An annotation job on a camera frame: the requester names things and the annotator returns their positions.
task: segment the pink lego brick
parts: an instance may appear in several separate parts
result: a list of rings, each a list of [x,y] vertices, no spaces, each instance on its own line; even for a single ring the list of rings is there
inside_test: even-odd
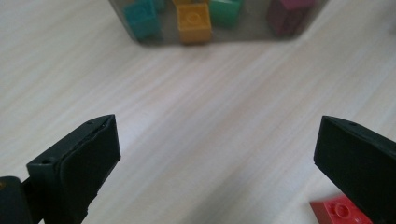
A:
[[[278,36],[299,34],[316,0],[273,0],[268,8],[267,22]]]

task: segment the light wood surface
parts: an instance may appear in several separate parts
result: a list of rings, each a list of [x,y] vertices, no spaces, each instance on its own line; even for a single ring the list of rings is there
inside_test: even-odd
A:
[[[396,140],[396,2],[331,0],[286,41],[143,47],[106,0],[0,2],[0,175],[115,114],[122,159],[84,224],[307,224],[339,190],[322,115]]]

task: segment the lego brick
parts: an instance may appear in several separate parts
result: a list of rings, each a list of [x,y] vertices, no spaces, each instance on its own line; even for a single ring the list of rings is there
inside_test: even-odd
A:
[[[212,26],[206,3],[178,5],[177,25],[180,41],[184,44],[203,43],[212,37]]]
[[[373,224],[344,194],[310,204],[320,224]]]
[[[357,123],[324,116],[314,161],[374,223],[396,223],[396,143]]]
[[[316,0],[272,0],[267,22],[278,36],[296,35],[303,29]]]
[[[210,20],[220,27],[235,26],[242,0],[211,0],[209,2]]]
[[[161,25],[152,0],[138,0],[123,9],[125,20],[138,40],[161,33]]]

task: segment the black plastic part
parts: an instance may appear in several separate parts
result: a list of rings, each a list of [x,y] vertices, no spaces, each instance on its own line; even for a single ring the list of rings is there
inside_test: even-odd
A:
[[[15,176],[0,177],[0,223],[33,224],[21,181]]]
[[[41,221],[41,219],[43,219],[44,216],[43,203],[41,199],[42,192],[33,187],[30,178],[27,178],[25,181],[23,181],[22,187],[27,204],[29,206],[32,222],[37,224]]]
[[[374,223],[396,223],[396,143],[357,123],[325,116],[314,161]]]
[[[120,160],[114,115],[92,119],[27,164],[46,224],[79,224]]]

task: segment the transparent plastic container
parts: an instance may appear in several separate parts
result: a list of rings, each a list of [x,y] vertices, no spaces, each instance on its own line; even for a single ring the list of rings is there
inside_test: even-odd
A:
[[[179,31],[179,23],[180,21],[177,19],[177,5],[175,1],[181,1],[181,5],[186,4],[207,4],[208,8],[210,8],[210,2],[206,2],[207,0],[198,0],[201,2],[196,2],[197,0],[163,0],[164,5],[160,6],[161,8],[156,10],[156,17],[158,23],[160,25],[160,31],[155,35],[148,35],[146,37],[136,36],[135,30],[131,27],[130,21],[128,21],[126,15],[126,9],[132,4],[138,3],[138,1],[156,1],[156,0],[109,0],[111,6],[113,6],[115,12],[117,13],[120,21],[122,22],[125,30],[129,34],[129,36],[135,40],[137,43],[142,45],[180,45],[180,44],[190,44],[183,43],[181,41]],[[227,1],[227,0],[210,0],[210,1]],[[282,17],[290,12],[283,12],[283,9],[277,9],[274,11],[274,6],[272,4],[274,1],[282,2],[289,1],[292,4],[293,1],[299,0],[241,0],[241,6],[238,10],[236,21],[232,22],[232,25],[227,26],[217,26],[212,22],[211,24],[211,37],[208,41],[202,42],[193,42],[192,44],[210,44],[210,43],[219,43],[219,42],[234,42],[234,41],[260,41],[260,40],[268,40],[268,39],[285,39],[285,38],[294,38],[302,33],[309,25],[315,20],[315,17],[319,14],[319,12],[324,8],[328,0],[314,0],[315,5],[309,10],[304,12],[303,20],[299,22],[298,28],[293,29],[291,34],[276,34],[276,28],[271,26],[268,21],[269,10],[272,10],[273,16]],[[139,8],[138,14],[142,13],[142,9]],[[296,14],[294,13],[290,18],[296,18],[298,16],[302,16],[302,13]],[[153,27],[156,27],[156,22],[147,23],[148,25],[143,24],[141,27],[150,27],[153,24]]]

